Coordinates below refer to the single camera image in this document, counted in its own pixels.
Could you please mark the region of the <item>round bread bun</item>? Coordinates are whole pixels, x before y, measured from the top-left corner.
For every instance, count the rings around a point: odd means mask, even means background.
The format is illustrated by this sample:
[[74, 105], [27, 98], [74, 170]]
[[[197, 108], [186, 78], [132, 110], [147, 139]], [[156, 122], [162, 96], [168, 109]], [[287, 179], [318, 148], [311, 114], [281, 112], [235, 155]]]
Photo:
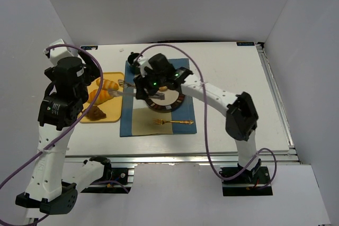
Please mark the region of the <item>round bread bun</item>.
[[159, 90], [160, 91], [165, 91], [165, 90], [167, 90], [167, 86], [160, 87]]

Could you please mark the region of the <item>metal tongs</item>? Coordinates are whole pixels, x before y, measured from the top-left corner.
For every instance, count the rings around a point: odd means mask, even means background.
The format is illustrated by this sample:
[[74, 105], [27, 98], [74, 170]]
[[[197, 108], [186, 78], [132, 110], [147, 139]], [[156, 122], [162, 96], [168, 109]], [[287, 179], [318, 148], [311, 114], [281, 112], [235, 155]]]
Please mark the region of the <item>metal tongs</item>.
[[[123, 88], [128, 88], [128, 87], [136, 88], [136, 86], [134, 84], [125, 82], [122, 79], [118, 80], [118, 84], [119, 84], [119, 86], [121, 86]], [[108, 93], [111, 96], [114, 96], [114, 97], [119, 97], [119, 96], [132, 96], [132, 97], [136, 97], [136, 93], [134, 93], [134, 92], [121, 92], [121, 91], [114, 90], [114, 89], [107, 89], [107, 91], [108, 91]], [[165, 94], [157, 92], [156, 94], [148, 95], [147, 97], [151, 98], [151, 99], [164, 100], [165, 99]]]

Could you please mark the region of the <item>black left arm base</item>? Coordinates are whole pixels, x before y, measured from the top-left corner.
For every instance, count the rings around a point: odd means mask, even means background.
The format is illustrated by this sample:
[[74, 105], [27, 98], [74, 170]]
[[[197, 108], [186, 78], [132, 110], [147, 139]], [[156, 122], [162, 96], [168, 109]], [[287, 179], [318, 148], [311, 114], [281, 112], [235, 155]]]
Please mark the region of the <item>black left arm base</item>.
[[[112, 178], [123, 185], [128, 191], [131, 190], [134, 177], [134, 168], [113, 168]], [[127, 194], [119, 184], [92, 185], [82, 191], [86, 194]]]

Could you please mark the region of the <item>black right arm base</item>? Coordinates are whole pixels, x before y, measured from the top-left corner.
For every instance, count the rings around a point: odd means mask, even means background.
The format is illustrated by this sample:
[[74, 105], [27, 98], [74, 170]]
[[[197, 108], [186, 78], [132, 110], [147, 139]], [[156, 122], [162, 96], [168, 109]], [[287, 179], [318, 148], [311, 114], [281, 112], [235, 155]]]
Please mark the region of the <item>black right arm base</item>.
[[242, 174], [229, 181], [223, 180], [222, 194], [224, 197], [272, 196], [271, 184], [263, 188], [270, 180], [268, 168], [261, 166], [253, 178]]

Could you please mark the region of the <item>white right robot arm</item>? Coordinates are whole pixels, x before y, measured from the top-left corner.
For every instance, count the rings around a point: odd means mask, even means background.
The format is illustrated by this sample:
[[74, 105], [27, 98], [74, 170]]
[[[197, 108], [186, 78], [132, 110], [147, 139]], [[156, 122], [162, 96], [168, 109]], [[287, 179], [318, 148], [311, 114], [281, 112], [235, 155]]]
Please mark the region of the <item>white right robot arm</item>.
[[226, 119], [226, 132], [236, 142], [240, 176], [252, 180], [261, 161], [257, 157], [255, 130], [258, 113], [247, 92], [234, 94], [203, 82], [191, 70], [175, 68], [161, 53], [145, 58], [137, 53], [128, 57], [131, 71], [136, 74], [136, 98], [146, 100], [161, 87], [181, 92], [211, 106]]

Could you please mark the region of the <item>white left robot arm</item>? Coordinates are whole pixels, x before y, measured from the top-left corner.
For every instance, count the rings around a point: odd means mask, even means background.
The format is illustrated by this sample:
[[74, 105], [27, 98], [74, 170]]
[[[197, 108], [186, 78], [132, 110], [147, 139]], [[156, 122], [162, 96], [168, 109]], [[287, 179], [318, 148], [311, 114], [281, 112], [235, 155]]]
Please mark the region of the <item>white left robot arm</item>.
[[60, 215], [69, 213], [78, 194], [92, 183], [110, 180], [112, 167], [105, 157], [91, 157], [81, 169], [62, 178], [68, 143], [88, 100], [87, 87], [99, 77], [100, 71], [83, 52], [74, 56], [64, 40], [50, 46], [46, 55], [53, 66], [44, 74], [51, 82], [38, 115], [39, 156], [28, 187], [16, 197], [15, 203], [47, 215]]

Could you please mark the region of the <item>striped bread roll far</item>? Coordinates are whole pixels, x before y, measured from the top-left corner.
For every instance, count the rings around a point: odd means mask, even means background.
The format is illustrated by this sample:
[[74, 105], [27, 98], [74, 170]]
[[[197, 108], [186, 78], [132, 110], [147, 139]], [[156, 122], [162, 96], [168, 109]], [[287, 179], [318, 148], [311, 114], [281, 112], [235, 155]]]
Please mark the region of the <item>striped bread roll far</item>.
[[105, 91], [110, 89], [117, 91], [119, 89], [119, 85], [116, 82], [109, 79], [98, 78], [95, 82], [98, 86], [100, 85], [100, 83], [102, 83], [102, 89]]

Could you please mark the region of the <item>left blue logo sticker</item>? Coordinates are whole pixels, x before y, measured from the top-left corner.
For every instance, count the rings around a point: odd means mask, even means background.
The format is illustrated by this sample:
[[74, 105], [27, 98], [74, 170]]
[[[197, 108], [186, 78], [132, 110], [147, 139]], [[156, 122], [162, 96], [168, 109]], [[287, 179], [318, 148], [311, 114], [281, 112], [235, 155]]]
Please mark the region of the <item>left blue logo sticker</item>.
[[97, 50], [98, 49], [98, 46], [81, 46], [81, 49], [83, 50]]

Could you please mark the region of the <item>blue logo sticker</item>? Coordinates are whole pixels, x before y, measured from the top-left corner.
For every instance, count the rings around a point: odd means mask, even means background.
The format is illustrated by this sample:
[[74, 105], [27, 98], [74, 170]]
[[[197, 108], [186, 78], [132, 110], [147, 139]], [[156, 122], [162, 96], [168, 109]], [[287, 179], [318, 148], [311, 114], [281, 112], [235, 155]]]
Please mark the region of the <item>blue logo sticker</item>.
[[98, 49], [98, 46], [81, 46], [81, 49], [83, 50], [97, 50]]
[[251, 47], [251, 46], [255, 46], [255, 43], [254, 42], [250, 42], [250, 41], [236, 42], [236, 44], [239, 47]]

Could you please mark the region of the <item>striped orange croissant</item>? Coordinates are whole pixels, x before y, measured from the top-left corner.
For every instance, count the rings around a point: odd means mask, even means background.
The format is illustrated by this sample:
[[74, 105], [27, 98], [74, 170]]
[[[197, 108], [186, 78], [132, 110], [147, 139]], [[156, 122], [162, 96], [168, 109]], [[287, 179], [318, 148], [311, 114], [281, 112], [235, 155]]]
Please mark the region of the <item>striped orange croissant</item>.
[[[91, 91], [90, 93], [89, 93], [89, 95], [88, 95], [88, 100], [87, 100], [87, 102], [88, 103], [92, 103], [93, 101], [94, 101], [94, 97], [95, 97], [95, 95], [97, 94], [97, 89], [95, 89], [95, 90], [93, 90], [93, 91]], [[111, 96], [109, 93], [108, 93], [108, 91], [106, 91], [106, 90], [101, 90], [100, 91], [100, 93], [99, 93], [99, 95], [98, 95], [98, 97], [97, 97], [97, 99], [95, 100], [95, 102], [94, 102], [94, 105], [100, 105], [100, 104], [103, 104], [103, 103], [105, 103], [106, 101], [108, 101], [108, 100], [111, 100], [111, 99], [113, 99], [114, 98], [114, 96]]]

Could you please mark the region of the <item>dark rimmed ceramic plate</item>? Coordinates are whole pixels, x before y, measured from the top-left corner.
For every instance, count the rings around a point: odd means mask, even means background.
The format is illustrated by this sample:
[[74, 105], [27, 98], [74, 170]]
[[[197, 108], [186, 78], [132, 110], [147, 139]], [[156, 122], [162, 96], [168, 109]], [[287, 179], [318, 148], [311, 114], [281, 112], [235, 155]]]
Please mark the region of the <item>dark rimmed ceramic plate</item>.
[[165, 99], [164, 100], [158, 100], [158, 99], [151, 99], [148, 98], [145, 100], [146, 104], [157, 112], [171, 112], [175, 111], [177, 108], [179, 108], [185, 99], [185, 95], [182, 94], [179, 91], [170, 90], [167, 88], [165, 91], [160, 91], [158, 89], [158, 93], [164, 93]]

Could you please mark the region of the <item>dark green mug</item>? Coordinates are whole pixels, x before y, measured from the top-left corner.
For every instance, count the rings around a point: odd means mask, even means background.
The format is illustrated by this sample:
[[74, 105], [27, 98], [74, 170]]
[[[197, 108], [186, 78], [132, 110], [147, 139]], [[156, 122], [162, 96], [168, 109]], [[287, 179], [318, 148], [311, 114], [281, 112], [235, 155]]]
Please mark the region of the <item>dark green mug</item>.
[[139, 57], [139, 55], [140, 53], [131, 52], [127, 59], [129, 69], [135, 75], [140, 74], [140, 64], [137, 61], [137, 58]]

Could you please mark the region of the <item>brown chocolate croissant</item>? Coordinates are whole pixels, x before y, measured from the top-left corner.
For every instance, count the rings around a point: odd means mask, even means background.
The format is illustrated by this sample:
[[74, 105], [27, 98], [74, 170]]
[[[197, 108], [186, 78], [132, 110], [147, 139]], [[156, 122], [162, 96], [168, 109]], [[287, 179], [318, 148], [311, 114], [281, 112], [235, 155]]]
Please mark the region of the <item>brown chocolate croissant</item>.
[[82, 118], [82, 121], [99, 121], [106, 118], [106, 114], [98, 107], [92, 106], [85, 116]]

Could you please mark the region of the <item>yellow plastic tray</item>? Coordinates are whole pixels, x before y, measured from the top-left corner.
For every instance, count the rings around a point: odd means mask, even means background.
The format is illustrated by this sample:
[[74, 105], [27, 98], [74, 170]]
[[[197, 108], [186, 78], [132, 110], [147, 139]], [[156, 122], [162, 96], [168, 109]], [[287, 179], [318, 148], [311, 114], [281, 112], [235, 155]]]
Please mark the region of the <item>yellow plastic tray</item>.
[[[124, 73], [122, 72], [105, 72], [104, 79], [111, 80], [118, 83], [118, 80], [124, 80]], [[106, 114], [106, 117], [100, 120], [92, 121], [88, 117], [83, 117], [80, 123], [112, 123], [117, 122], [121, 117], [122, 111], [122, 97], [114, 97], [103, 104], [98, 105], [98, 108]]]

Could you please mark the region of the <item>gold fork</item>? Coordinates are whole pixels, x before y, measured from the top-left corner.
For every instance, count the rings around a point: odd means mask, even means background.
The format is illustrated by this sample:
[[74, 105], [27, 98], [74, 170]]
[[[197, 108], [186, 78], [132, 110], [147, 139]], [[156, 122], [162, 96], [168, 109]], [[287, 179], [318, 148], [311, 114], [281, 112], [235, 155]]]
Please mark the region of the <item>gold fork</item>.
[[166, 123], [192, 125], [194, 123], [194, 121], [192, 120], [163, 120], [163, 119], [153, 119], [152, 122], [153, 124], [157, 125], [164, 125]]

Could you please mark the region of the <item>blue beige placemat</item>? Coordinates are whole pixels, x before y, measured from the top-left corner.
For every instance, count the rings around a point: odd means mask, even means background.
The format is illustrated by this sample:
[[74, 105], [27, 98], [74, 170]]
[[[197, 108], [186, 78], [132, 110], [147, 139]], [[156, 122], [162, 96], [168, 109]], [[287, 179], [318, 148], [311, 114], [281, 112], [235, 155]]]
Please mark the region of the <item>blue beige placemat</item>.
[[185, 96], [183, 104], [175, 111], [157, 112], [151, 109], [145, 101], [136, 100], [132, 96], [122, 98], [120, 119], [120, 136], [146, 136], [159, 134], [196, 134], [196, 124], [153, 124], [153, 119], [192, 120], [195, 121], [193, 98]]

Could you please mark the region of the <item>right blue logo sticker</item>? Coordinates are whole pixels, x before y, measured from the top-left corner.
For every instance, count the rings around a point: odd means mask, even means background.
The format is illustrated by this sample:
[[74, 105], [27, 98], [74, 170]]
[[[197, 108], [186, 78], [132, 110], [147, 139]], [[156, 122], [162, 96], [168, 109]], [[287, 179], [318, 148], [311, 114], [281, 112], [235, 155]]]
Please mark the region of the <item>right blue logo sticker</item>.
[[236, 42], [236, 44], [239, 47], [251, 47], [251, 46], [255, 46], [255, 43], [254, 42], [250, 42], [250, 41]]

